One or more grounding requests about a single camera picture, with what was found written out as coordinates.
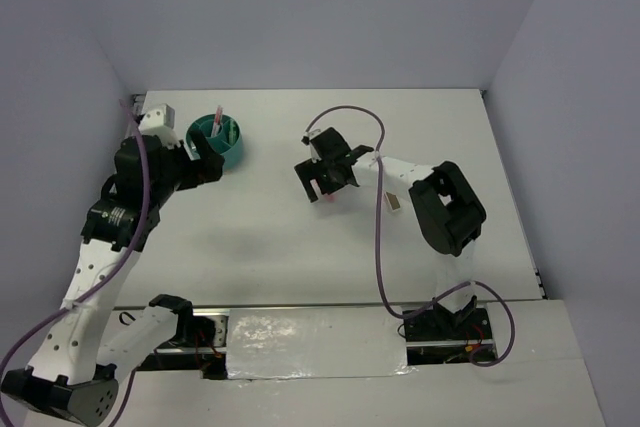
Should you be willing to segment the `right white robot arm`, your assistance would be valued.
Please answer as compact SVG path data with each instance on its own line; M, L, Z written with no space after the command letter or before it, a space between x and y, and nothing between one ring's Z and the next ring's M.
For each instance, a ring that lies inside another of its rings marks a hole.
M332 127L307 133L302 142L311 158L294 170L310 201L353 186L374 187L379 197L389 194L411 204L424 240L444 262L436 270L430 306L436 330L446 338L460 336L477 305L473 254L487 214L458 165L419 165L369 146L352 148Z

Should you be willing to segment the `green highlighter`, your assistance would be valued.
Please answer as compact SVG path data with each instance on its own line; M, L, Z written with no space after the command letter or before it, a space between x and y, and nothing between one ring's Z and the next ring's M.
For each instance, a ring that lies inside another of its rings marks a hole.
M234 119L229 120L228 143L234 145L238 138L238 127Z

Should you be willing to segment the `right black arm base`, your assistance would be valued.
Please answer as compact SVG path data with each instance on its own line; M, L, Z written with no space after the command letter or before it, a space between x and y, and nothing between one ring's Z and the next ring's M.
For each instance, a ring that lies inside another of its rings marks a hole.
M410 366L468 363L471 353L479 363L497 359L491 323L483 307L477 308L454 332L445 331L437 324L436 314L426 311L404 320L396 333L406 343Z

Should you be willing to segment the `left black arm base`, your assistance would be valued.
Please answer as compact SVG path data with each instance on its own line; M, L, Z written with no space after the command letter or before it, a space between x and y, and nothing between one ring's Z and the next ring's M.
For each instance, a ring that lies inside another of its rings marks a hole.
M226 380L228 320L225 314L195 315L186 334L161 344L138 370L191 372L206 380Z

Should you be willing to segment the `brown-top white eraser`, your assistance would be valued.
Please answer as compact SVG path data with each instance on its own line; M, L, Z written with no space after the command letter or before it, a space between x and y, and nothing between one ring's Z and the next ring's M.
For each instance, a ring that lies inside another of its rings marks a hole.
M384 200L389 212L397 212L402 208L399 197L391 192L384 192Z

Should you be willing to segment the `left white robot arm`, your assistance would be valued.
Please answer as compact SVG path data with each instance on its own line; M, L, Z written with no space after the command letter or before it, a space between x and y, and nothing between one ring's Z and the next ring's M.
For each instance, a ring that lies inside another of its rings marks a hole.
M49 331L27 365L8 369L2 360L2 393L24 407L81 426L101 425L114 408L122 382L166 342L193 340L198 322L190 301L160 294L109 341L102 339L119 292L138 262L159 212L176 191L215 182L223 157L205 135L183 143L136 131L116 152L115 172L102 187L83 226L78 263L58 312L24 335Z

